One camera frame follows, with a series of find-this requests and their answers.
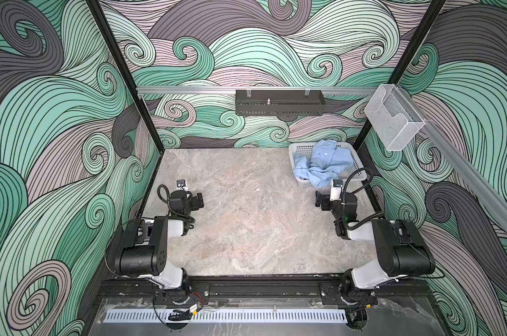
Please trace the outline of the light blue long sleeve shirt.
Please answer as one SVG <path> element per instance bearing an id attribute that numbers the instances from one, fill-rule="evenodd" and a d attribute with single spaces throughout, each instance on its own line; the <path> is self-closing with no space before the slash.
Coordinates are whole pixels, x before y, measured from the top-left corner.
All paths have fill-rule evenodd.
<path id="1" fill-rule="evenodd" d="M 333 140 L 318 141 L 312 147 L 310 158 L 299 152 L 294 152 L 291 157 L 295 178 L 309 182 L 315 188 L 330 186 L 333 179 L 337 179 L 354 164 L 352 151 L 338 147 L 337 142 Z"/>

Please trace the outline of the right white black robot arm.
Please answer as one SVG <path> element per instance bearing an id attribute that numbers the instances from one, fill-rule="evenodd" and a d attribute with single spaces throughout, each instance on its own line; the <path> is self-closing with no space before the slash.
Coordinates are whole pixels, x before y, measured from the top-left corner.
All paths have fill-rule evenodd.
<path id="1" fill-rule="evenodd" d="M 435 272 L 434 257 L 413 222 L 391 221 L 379 214 L 358 221 L 357 201 L 357 197 L 348 192 L 340 192 L 338 196 L 315 193 L 315 206 L 333 215 L 339 238 L 368 242 L 375 247 L 375 257 L 371 261 L 346 271 L 344 293 L 373 290 L 392 281 Z"/>

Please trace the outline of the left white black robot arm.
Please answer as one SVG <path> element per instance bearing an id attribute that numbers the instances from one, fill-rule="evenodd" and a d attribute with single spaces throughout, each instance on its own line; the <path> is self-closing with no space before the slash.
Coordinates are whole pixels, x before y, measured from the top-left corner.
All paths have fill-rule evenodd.
<path id="1" fill-rule="evenodd" d="M 168 260 L 168 243 L 195 227 L 196 220 L 191 213 L 204 207 L 203 195 L 193 194 L 183 186 L 171 192 L 161 184 L 157 196 L 168 206 L 168 213 L 136 218 L 125 225 L 114 272 L 119 277 L 145 279 L 161 291 L 189 295 L 189 276 L 186 270 Z"/>

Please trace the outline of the white plastic laundry basket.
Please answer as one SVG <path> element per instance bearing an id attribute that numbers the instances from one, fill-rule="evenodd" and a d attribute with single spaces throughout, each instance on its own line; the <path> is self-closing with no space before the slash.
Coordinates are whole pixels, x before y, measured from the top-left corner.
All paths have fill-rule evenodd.
<path id="1" fill-rule="evenodd" d="M 328 188 L 335 179 L 366 179 L 361 159 L 347 142 L 321 140 L 291 144 L 289 159 L 292 173 L 302 187 Z"/>

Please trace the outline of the clear plastic wall bin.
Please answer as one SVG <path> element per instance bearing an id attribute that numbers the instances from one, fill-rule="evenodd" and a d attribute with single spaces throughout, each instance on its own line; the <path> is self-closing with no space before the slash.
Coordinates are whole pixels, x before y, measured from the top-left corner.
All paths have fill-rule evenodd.
<path id="1" fill-rule="evenodd" d="M 364 112 L 385 150 L 403 151 L 425 126 L 412 97 L 395 84 L 379 85 Z"/>

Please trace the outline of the black perforated wall tray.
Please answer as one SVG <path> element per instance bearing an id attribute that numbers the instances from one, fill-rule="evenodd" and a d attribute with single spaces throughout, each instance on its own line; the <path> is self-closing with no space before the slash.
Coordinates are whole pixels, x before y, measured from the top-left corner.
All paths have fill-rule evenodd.
<path id="1" fill-rule="evenodd" d="M 238 116 L 321 116 L 326 107 L 322 91 L 246 89 L 235 91 Z"/>

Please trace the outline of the aluminium back wall rail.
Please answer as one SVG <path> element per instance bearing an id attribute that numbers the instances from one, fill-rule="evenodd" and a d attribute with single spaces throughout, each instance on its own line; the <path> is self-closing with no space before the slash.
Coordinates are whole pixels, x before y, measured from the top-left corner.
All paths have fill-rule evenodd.
<path id="1" fill-rule="evenodd" d="M 137 93 L 140 95 L 232 95 L 237 90 L 298 90 L 308 93 L 312 90 L 320 90 L 324 95 L 373 95 L 377 88 L 353 88 L 353 87 L 239 87 L 239 86 L 138 86 Z"/>

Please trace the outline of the aluminium wall rail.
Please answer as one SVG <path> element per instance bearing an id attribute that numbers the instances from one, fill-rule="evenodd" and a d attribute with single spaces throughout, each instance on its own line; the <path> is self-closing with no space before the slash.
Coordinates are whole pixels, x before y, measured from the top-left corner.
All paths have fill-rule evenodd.
<path id="1" fill-rule="evenodd" d="M 492 128 L 490 122 L 477 121 L 474 115 L 457 116 L 454 108 L 433 95 L 420 93 L 412 98 L 403 88 L 395 89 L 402 109 L 422 124 L 421 130 L 507 233 L 507 186 L 488 182 L 487 172 L 475 166 L 483 162 L 491 172 L 507 172 L 503 133 Z"/>
<path id="2" fill-rule="evenodd" d="M 232 95 L 237 90 L 298 90 L 308 93 L 312 90 L 320 90 L 324 95 L 373 95 L 377 88 L 353 88 L 353 87 L 239 87 L 239 86 L 138 86 L 137 93 L 140 95 Z"/>

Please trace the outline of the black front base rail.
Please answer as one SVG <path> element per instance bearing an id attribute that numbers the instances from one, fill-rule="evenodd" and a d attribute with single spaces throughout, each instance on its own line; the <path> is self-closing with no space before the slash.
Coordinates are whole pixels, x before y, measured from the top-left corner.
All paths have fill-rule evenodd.
<path id="1" fill-rule="evenodd" d="M 232 299 L 299 299 L 322 305 L 359 307 L 375 305 L 385 298 L 415 298 L 431 293 L 425 281 L 399 280 L 372 290 L 353 289 L 344 274 L 273 276 L 192 276 L 178 289 L 162 290 L 142 279 L 104 281 L 98 298 L 154 298 L 159 305 L 183 302 L 217 305 Z"/>

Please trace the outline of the aluminium right wall rail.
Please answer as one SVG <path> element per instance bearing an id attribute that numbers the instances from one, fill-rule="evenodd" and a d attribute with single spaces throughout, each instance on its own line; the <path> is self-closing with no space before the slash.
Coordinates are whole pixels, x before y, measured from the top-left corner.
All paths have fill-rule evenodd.
<path id="1" fill-rule="evenodd" d="M 475 166 L 483 162 L 491 172 L 507 172 L 503 133 L 492 128 L 490 122 L 477 121 L 474 115 L 457 116 L 454 108 L 433 95 L 420 93 L 412 98 L 403 88 L 395 89 L 402 109 L 422 124 L 421 130 L 507 233 L 507 186 L 488 182 L 487 172 Z"/>

